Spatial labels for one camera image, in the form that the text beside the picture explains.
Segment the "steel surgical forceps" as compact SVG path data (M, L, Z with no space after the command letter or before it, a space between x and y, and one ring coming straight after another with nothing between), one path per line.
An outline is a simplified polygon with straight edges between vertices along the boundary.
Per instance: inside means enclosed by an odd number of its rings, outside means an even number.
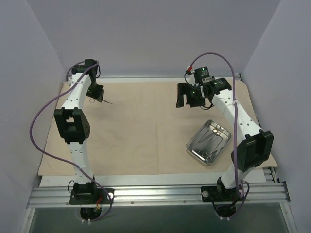
M93 99L93 98L90 98L89 99L89 102L94 104L95 102L99 102L99 103L108 103L108 104L112 104L111 102L107 101L107 100L104 100L104 99Z

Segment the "steel surgical scissors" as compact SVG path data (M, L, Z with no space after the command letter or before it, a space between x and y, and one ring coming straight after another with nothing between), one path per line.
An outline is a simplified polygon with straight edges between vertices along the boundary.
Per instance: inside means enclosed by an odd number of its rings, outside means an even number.
M202 127L200 131L197 134L197 137L199 138L199 142L204 142L206 144L213 144L216 146L219 146L222 143L222 134L223 134L222 128L213 128L209 126Z

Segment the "metal instrument tray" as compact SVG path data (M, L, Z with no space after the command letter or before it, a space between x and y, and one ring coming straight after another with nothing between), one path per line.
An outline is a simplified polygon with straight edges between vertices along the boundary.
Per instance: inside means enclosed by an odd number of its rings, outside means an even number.
M186 151L201 164L212 165L231 140L232 134L222 125L208 120L186 144Z

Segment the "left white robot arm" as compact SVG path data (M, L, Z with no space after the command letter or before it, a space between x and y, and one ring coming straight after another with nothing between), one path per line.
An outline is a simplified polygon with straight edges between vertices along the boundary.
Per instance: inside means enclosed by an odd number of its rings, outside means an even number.
M72 195L80 196L86 203L94 203L98 197L98 188L87 155L87 139L90 136L90 123L84 112L86 97L102 102L103 86L97 84L99 62L86 59L71 68L70 89L61 108L54 111L54 119L61 138L64 139L71 153L75 172Z

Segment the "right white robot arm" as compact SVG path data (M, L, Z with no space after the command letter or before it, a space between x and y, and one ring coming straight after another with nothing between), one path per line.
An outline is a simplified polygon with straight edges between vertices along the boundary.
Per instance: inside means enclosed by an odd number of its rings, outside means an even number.
M232 165L216 187L216 196L227 200L251 170L269 159L274 136L271 131L264 131L239 103L235 83L219 78L197 85L177 85L177 108L185 104L203 106L205 100L220 110L233 128Z

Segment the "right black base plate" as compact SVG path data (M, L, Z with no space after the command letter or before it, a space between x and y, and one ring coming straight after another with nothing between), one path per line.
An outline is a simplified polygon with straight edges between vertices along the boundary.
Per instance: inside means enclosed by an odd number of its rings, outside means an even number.
M235 202L244 198L237 194L236 188L225 189L218 186L201 186L201 198L203 202Z

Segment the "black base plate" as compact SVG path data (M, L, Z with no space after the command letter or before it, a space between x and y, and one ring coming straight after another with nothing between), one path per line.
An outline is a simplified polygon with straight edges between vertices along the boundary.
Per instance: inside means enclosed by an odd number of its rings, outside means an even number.
M90 204L110 204L107 194L99 188L92 189L73 189L70 195L70 205L90 205Z
M203 202L235 202L244 198L237 194L236 188L225 189L218 186L201 186L201 198Z

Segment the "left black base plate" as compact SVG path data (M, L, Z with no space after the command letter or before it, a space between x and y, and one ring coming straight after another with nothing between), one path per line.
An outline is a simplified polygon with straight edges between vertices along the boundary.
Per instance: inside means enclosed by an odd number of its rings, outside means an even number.
M99 188L92 189L73 189L70 195L70 205L90 205L90 204L110 204L107 194Z

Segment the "front aluminium rail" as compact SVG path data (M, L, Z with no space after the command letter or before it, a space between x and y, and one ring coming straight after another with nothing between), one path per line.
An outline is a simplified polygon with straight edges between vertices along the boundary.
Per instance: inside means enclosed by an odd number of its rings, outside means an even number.
M202 205L200 185L173 186L116 186L113 207ZM252 184L246 204L290 202L285 183ZM74 207L69 204L69 193L64 187L34 188L27 207Z

